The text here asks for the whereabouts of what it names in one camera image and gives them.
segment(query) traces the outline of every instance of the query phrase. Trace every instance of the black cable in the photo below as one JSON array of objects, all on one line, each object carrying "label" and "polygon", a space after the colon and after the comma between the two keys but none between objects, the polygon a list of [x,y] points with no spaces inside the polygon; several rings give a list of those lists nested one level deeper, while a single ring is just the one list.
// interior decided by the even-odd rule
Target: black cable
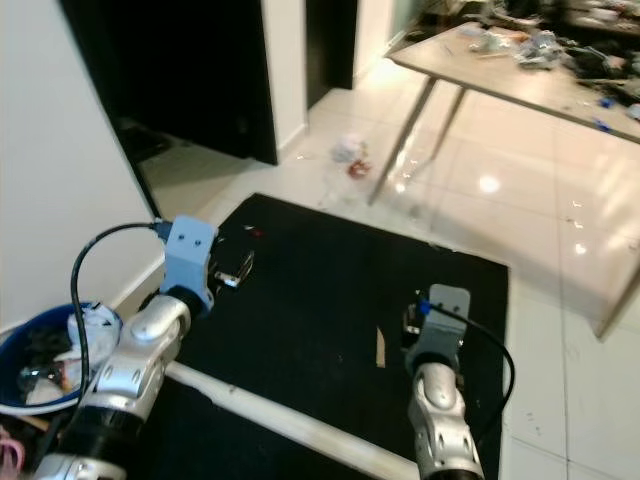
[{"label": "black cable", "polygon": [[480,448],[480,445],[482,445],[482,441],[485,439],[486,435],[491,431],[495,424],[500,421],[504,407],[509,402],[509,398],[511,398],[513,386],[516,382],[516,366],[513,363],[513,358],[511,357],[509,350],[507,350],[507,347],[505,347],[504,343],[498,337],[496,337],[487,327],[480,325],[479,323],[474,322],[469,318],[463,317],[462,315],[458,315],[457,313],[446,310],[438,305],[434,305],[433,303],[429,303],[429,306],[436,312],[442,313],[443,315],[451,317],[455,320],[459,320],[478,330],[500,349],[500,351],[502,352],[502,356],[507,360],[507,364],[509,365],[509,386],[507,387],[506,393],[502,397],[502,401],[500,402],[496,410],[491,414],[489,420],[482,428],[482,430],[480,430],[480,434],[478,435],[478,448]]},{"label": "black cable", "polygon": [[87,243],[73,264],[73,269],[71,270],[71,303],[73,304],[73,312],[76,317],[76,323],[78,324],[78,337],[80,338],[80,359],[82,365],[82,373],[80,377],[80,395],[78,396],[78,403],[80,403],[80,399],[87,391],[87,387],[89,386],[89,345],[87,343],[87,330],[84,324],[84,312],[82,311],[82,305],[80,304],[80,298],[78,297],[78,274],[80,273],[80,266],[84,260],[84,257],[87,256],[89,250],[91,250],[96,243],[98,243],[103,238],[111,235],[112,233],[119,232],[121,230],[127,230],[130,228],[154,228],[157,223],[125,223],[123,225],[118,225],[116,227],[111,227],[108,230],[97,235],[95,238],[91,239],[89,243]]}]

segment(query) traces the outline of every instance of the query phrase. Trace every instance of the glossy floor tile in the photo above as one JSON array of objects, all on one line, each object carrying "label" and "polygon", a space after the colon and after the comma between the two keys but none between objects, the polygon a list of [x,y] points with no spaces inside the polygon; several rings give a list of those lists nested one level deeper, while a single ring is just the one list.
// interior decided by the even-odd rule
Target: glossy floor tile
[{"label": "glossy floor tile", "polygon": [[[507,265],[517,378],[501,478],[640,478],[640,301],[605,343],[593,335],[640,261],[640,147],[469,92],[430,161],[457,89],[439,82],[369,206],[424,78],[382,61],[354,91],[332,91],[278,167],[199,148],[168,152],[147,167],[154,194],[171,212],[199,209],[187,213],[219,223],[266,193]],[[332,160],[345,134],[367,145],[364,178]]]}]

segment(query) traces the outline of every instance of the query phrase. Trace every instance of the dark doorway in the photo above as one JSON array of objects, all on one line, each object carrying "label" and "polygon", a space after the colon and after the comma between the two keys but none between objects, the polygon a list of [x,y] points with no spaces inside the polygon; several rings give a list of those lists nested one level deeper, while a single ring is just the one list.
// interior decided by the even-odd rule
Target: dark doorway
[{"label": "dark doorway", "polygon": [[143,190],[129,147],[132,138],[144,141],[125,131],[128,120],[149,132],[277,164],[260,0],[62,5]]},{"label": "dark doorway", "polygon": [[357,0],[306,0],[307,107],[353,88]]}]

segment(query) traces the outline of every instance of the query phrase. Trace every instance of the blue container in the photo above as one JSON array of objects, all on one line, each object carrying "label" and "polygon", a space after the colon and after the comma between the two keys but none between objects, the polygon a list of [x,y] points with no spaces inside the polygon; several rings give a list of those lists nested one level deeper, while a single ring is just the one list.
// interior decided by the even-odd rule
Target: blue container
[{"label": "blue container", "polygon": [[[83,308],[89,307],[90,305],[90,303],[82,304]],[[11,336],[0,345],[0,404],[26,409],[50,406],[54,407],[51,410],[55,410],[55,405],[68,402],[78,397],[79,391],[76,390],[53,402],[25,405],[17,384],[20,370],[29,362],[28,355],[26,354],[26,348],[30,343],[29,331],[33,328],[46,326],[56,329],[59,328],[66,333],[67,320],[72,313],[73,305],[71,304],[47,310],[18,327],[13,331]]]}]

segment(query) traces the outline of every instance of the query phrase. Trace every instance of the white rod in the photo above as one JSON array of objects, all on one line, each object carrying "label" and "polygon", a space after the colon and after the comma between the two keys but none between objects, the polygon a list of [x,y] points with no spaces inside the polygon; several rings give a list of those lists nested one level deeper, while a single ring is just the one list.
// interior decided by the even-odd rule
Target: white rod
[{"label": "white rod", "polygon": [[400,455],[279,403],[177,362],[166,374],[211,401],[294,442],[380,480],[417,480],[418,466]]}]

